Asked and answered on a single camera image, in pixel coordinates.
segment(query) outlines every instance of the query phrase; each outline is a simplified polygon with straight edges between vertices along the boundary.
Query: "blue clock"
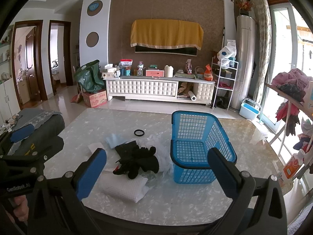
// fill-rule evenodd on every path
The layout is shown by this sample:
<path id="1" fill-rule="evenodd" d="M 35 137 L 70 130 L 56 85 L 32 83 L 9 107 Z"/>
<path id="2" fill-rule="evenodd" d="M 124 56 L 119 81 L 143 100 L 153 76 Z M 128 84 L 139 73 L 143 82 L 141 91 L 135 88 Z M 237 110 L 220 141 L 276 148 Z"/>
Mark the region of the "blue clock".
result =
<path id="1" fill-rule="evenodd" d="M 95 2 L 89 5 L 89 10 L 90 11 L 95 11 L 99 7 L 99 3 Z"/>

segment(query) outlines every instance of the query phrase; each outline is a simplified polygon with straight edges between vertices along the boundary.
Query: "round wall decoration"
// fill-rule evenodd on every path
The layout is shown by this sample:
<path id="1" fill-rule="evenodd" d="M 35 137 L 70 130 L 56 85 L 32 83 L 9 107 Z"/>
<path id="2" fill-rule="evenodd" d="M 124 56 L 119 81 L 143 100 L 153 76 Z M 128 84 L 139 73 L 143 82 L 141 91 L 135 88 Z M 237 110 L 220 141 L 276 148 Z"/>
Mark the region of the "round wall decoration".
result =
<path id="1" fill-rule="evenodd" d="M 100 0 L 93 1 L 87 9 L 88 16 L 97 15 L 102 9 L 103 3 Z"/>
<path id="2" fill-rule="evenodd" d="M 88 34 L 86 38 L 86 44 L 90 48 L 97 45 L 98 41 L 99 41 L 99 35 L 96 32 L 91 32 L 90 34 Z"/>

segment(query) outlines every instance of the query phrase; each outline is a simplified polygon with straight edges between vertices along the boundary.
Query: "marble table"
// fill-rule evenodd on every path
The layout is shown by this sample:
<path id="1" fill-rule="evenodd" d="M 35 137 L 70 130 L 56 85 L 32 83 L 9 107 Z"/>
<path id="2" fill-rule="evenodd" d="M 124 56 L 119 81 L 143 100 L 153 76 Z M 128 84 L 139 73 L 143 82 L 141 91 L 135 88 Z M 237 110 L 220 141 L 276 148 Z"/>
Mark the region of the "marble table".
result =
<path id="1" fill-rule="evenodd" d="M 238 156 L 237 168 L 247 170 L 254 177 L 267 178 L 282 169 L 282 164 L 271 146 L 251 121 L 219 119 Z M 154 134 L 170 151 L 172 137 L 171 115 L 121 110 L 85 110 L 61 133 L 64 149 L 45 163 L 47 178 L 61 177 L 75 171 L 91 152 L 88 145 L 101 142 L 106 149 L 106 168 L 115 168 L 118 160 L 105 138 L 116 133 L 125 139 L 134 138 L 134 130 L 143 129 L 145 137 Z M 149 180 L 150 190 L 138 203 L 122 201 L 101 191 L 100 179 L 84 205 L 110 218 L 157 226 L 197 226 L 222 217 L 231 203 L 215 180 L 211 184 L 176 184 L 173 177 L 162 173 L 142 173 Z"/>

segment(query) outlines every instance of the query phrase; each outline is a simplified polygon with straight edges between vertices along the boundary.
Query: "white tufted cabinet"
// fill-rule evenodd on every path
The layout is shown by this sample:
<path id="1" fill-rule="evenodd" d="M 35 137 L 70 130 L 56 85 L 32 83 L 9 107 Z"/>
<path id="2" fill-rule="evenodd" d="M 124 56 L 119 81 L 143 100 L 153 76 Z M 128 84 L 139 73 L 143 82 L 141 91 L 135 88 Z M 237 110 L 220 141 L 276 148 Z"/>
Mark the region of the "white tufted cabinet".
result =
<path id="1" fill-rule="evenodd" d="M 179 82 L 193 82 L 193 93 L 196 101 L 180 99 L 177 96 Z M 106 92 L 108 100 L 113 96 L 124 96 L 126 99 L 158 100 L 173 102 L 190 102 L 211 104 L 214 82 L 185 78 L 152 78 L 124 76 L 120 79 L 107 79 Z"/>

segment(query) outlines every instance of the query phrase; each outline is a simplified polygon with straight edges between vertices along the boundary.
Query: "pink box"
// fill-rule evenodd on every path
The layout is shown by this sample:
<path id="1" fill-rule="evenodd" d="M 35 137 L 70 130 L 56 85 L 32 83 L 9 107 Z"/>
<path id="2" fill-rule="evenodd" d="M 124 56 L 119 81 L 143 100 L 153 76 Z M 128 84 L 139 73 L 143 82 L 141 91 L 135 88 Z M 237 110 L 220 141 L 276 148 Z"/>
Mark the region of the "pink box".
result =
<path id="1" fill-rule="evenodd" d="M 96 94 L 83 92 L 83 98 L 85 104 L 90 108 L 96 108 L 97 106 L 105 104 L 107 100 L 105 90 L 100 90 Z"/>
<path id="2" fill-rule="evenodd" d="M 164 70 L 146 70 L 146 76 L 164 77 Z"/>

